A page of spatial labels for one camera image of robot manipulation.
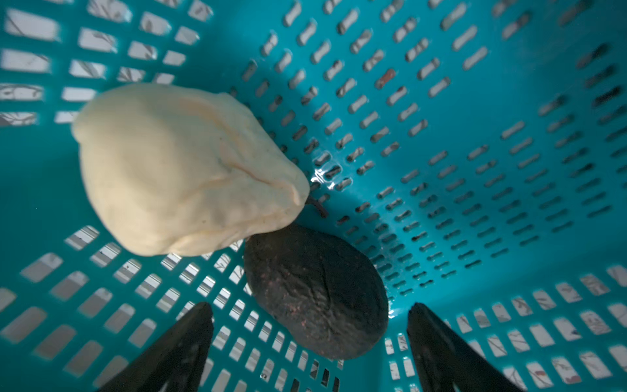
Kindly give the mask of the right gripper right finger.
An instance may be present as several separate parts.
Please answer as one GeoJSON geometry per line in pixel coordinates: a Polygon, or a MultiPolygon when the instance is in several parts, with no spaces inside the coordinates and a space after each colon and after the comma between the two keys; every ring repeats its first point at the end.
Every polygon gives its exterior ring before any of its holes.
{"type": "Polygon", "coordinates": [[[421,390],[519,390],[422,303],[408,312],[407,335],[421,390]]]}

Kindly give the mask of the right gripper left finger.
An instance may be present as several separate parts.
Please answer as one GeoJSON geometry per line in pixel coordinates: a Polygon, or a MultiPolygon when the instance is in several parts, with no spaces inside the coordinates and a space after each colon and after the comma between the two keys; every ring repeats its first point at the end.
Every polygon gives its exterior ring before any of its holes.
{"type": "Polygon", "coordinates": [[[212,307],[200,302],[101,391],[196,391],[209,354],[212,307]]]}

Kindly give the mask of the dark brown avocado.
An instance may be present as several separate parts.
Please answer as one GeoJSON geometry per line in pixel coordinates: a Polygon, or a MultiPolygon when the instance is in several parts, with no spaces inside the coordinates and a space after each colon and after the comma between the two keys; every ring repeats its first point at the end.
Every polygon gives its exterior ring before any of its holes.
{"type": "Polygon", "coordinates": [[[245,242],[243,268],[258,305],[319,356],[357,359],[386,333],[382,278],[341,238],[297,224],[253,235],[245,242]]]}

